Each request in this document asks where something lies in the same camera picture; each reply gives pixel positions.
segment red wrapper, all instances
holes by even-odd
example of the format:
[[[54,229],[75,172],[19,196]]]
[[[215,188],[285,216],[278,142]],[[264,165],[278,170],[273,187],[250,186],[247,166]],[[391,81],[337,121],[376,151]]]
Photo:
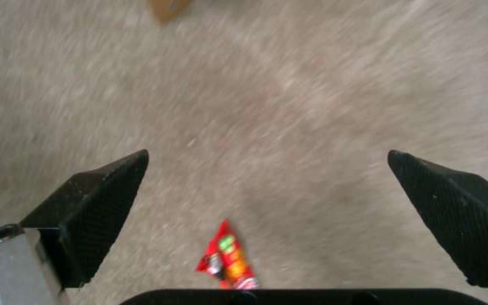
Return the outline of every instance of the red wrapper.
[[[217,234],[208,244],[197,271],[207,272],[220,280],[222,288],[259,288],[228,220],[222,222]]]

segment candy wrapper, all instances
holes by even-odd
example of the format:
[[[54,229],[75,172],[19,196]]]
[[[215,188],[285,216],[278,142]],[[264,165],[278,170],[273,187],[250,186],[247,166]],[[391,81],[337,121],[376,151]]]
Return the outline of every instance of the candy wrapper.
[[[217,278],[222,288],[259,288],[228,220],[224,220],[219,226],[217,234],[210,241],[197,266],[197,271],[206,272]]]

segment brown cardboard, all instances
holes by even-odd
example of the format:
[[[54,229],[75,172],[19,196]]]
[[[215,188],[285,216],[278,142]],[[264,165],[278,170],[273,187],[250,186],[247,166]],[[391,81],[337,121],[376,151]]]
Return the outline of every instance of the brown cardboard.
[[[167,23],[189,6],[191,0],[148,0],[153,15],[161,23]]]

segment floor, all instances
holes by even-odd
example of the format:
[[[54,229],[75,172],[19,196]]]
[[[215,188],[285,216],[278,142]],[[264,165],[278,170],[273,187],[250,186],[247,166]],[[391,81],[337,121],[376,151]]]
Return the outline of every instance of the floor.
[[[146,148],[130,216],[74,304],[215,288],[232,220],[264,288],[468,286],[389,149],[488,179],[488,0],[0,1],[0,225]]]

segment textured rubber pad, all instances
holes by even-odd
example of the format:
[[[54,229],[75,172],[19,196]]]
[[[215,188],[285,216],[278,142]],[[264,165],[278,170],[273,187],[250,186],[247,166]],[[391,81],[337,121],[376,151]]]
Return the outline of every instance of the textured rubber pad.
[[[21,225],[37,228],[64,288],[95,275],[133,205],[148,165],[148,152],[73,175]]]
[[[488,287],[488,181],[399,151],[391,151],[388,160],[424,223],[469,284]]]

